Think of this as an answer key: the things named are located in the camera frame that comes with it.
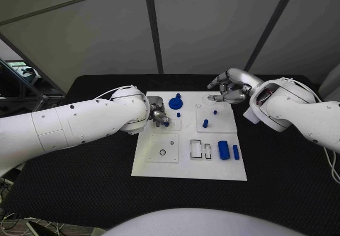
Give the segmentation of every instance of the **white curtain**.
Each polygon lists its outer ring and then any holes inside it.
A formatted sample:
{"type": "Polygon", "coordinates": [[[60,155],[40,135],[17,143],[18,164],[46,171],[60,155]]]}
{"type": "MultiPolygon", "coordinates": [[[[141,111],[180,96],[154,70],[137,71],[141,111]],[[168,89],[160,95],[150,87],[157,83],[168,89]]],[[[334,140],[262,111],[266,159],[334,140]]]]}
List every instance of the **white curtain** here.
{"type": "Polygon", "coordinates": [[[320,86],[318,93],[324,101],[340,102],[340,64],[330,72],[325,80],[320,86]]]}

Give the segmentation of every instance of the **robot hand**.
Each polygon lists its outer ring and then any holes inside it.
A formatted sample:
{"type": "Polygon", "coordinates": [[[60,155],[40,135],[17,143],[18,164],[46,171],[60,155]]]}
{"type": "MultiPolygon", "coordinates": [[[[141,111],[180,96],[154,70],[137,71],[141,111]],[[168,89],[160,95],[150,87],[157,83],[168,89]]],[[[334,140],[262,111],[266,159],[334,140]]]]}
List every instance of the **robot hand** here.
{"type": "Polygon", "coordinates": [[[0,176],[30,158],[101,139],[118,130],[137,134],[147,120],[170,122],[163,99],[145,97],[137,87],[118,88],[109,100],[101,96],[0,119],[0,176]]]}
{"type": "Polygon", "coordinates": [[[209,100],[240,103],[248,95],[249,108],[243,116],[253,124],[262,121],[278,132],[294,124],[310,141],[340,153],[338,102],[321,102],[314,91],[292,79],[263,82],[236,68],[223,72],[207,88],[217,84],[220,95],[210,95],[209,100]]]}

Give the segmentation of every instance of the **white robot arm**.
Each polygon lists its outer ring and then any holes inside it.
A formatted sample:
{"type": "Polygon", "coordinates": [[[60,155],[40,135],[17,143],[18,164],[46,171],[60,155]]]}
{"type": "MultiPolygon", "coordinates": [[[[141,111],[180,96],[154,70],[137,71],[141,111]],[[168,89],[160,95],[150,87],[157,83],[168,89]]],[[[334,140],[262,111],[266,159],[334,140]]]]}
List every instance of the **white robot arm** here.
{"type": "Polygon", "coordinates": [[[207,88],[217,84],[220,95],[210,95],[209,100],[239,103],[248,95],[249,108],[243,116],[252,123],[262,121],[278,132],[294,124],[310,141],[340,153],[338,102],[321,102],[312,90],[292,79],[263,82],[236,68],[223,72],[207,88]]]}
{"type": "Polygon", "coordinates": [[[88,143],[118,130],[137,134],[150,119],[170,121],[163,99],[145,97],[134,86],[118,88],[109,100],[99,97],[0,119],[0,176],[30,158],[88,143]]]}

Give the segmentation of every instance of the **black table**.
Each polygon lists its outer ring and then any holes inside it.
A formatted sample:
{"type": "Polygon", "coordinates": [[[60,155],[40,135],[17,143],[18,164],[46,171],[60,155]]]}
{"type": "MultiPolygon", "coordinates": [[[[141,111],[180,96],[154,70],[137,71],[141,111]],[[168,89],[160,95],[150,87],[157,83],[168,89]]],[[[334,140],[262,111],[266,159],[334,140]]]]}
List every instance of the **black table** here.
{"type": "MultiPolygon", "coordinates": [[[[80,76],[63,105],[129,84],[142,92],[206,91],[213,77],[80,76]]],[[[286,77],[311,85],[302,76],[286,77]]],[[[253,125],[242,116],[246,108],[246,101],[232,106],[246,182],[131,177],[138,136],[118,132],[30,160],[1,207],[47,221],[101,228],[161,209],[200,207],[255,216],[308,235],[340,234],[340,186],[321,147],[294,127],[278,133],[262,123],[253,125]]]]}

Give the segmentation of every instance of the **metal frame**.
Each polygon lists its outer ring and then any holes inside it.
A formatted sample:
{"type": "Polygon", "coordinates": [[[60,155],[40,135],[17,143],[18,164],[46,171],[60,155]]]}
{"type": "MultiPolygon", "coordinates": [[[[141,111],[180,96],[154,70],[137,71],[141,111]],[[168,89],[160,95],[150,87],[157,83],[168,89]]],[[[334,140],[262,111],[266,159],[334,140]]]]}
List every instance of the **metal frame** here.
{"type": "Polygon", "coordinates": [[[11,68],[11,66],[6,63],[6,61],[0,58],[0,66],[3,66],[10,72],[11,75],[14,76],[16,80],[18,81],[20,84],[20,95],[18,97],[13,97],[13,98],[6,98],[6,97],[0,97],[0,101],[1,102],[13,102],[13,101],[36,101],[37,100],[37,104],[34,106],[33,112],[39,111],[39,109],[42,108],[43,104],[49,101],[49,100],[59,100],[63,98],[63,96],[46,96],[40,93],[40,91],[37,90],[37,88],[26,81],[26,79],[18,75],[18,73],[14,71],[14,69],[11,68]],[[26,89],[29,89],[31,91],[31,93],[36,95],[36,97],[26,97],[26,89]]]}

